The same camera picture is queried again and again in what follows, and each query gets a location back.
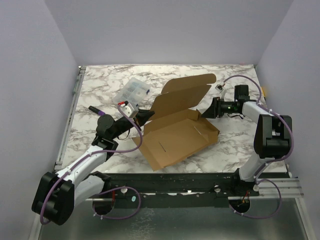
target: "plastic container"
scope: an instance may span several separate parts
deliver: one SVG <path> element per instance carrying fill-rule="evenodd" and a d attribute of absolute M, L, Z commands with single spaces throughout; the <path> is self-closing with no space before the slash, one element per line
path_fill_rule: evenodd
<path fill-rule="evenodd" d="M 131 78 L 113 98 L 115 104 L 128 101 L 138 105 L 149 93 L 150 85 L 136 78 Z"/>

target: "gray floor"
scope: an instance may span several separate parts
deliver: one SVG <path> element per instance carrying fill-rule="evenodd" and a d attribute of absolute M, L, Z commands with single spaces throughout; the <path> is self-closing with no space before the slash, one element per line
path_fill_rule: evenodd
<path fill-rule="evenodd" d="M 264 220 L 235 215 L 229 208 L 144 208 L 126 220 L 93 217 L 92 202 L 80 204 L 62 226 L 42 227 L 41 240 L 306 240 L 294 199 L 285 199 L 278 215 Z M 276 200 L 252 200 L 248 214 L 264 216 Z M 117 209 L 124 216 L 132 209 Z"/>

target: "marble tabletop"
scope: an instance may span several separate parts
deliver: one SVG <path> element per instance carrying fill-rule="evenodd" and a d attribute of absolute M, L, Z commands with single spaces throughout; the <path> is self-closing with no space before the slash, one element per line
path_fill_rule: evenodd
<path fill-rule="evenodd" d="M 211 104 L 213 97 L 218 97 L 215 85 L 232 75 L 245 75 L 258 84 L 258 78 L 253 65 L 101 65 L 88 66 L 83 78 L 75 115 L 68 137 L 67 147 L 62 167 L 71 164 L 79 158 L 91 145 L 96 133 L 98 115 L 88 110 L 94 106 L 114 119 L 121 117 L 112 98 L 129 81 L 136 78 L 151 85 L 150 93 L 139 104 L 142 109 L 150 109 L 154 99 L 161 93 L 165 83 L 173 78 L 213 73 L 216 83 L 205 95 L 197 108 L 204 112 Z M 226 101 L 233 101 L 234 86 L 249 85 L 251 99 L 257 99 L 257 87 L 245 78 L 236 77 L 226 84 Z M 213 144 L 173 166 L 157 170 L 155 173 L 232 173 L 241 167 L 254 151 L 253 143 L 256 124 L 248 117 L 230 118 L 224 116 L 209 121 L 220 130 L 218 143 Z M 138 136 L 132 128 L 130 137 Z M 128 137 L 117 140 L 118 150 L 128 150 L 136 145 Z M 116 153 L 97 169 L 102 173 L 152 173 L 148 161 L 139 150 L 130 153 Z M 286 172 L 283 162 L 272 163 L 265 172 Z"/>

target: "transparent organizer box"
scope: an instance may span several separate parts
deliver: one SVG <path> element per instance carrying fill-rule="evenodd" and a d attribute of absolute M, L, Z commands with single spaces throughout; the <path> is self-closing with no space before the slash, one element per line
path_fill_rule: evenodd
<path fill-rule="evenodd" d="M 115 104 L 128 101 L 138 105 L 149 93 L 150 85 L 136 78 L 131 78 L 113 98 Z"/>

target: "cardboard box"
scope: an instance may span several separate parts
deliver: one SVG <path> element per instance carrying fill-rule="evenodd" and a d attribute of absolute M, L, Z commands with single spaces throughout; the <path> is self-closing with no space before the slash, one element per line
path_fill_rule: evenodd
<path fill-rule="evenodd" d="M 219 130 L 198 110 L 199 104 L 216 82 L 214 74 L 174 78 L 168 81 L 151 107 L 154 115 L 144 125 L 139 150 L 152 169 L 174 165 L 218 142 Z M 136 145 L 140 138 L 133 137 Z"/>

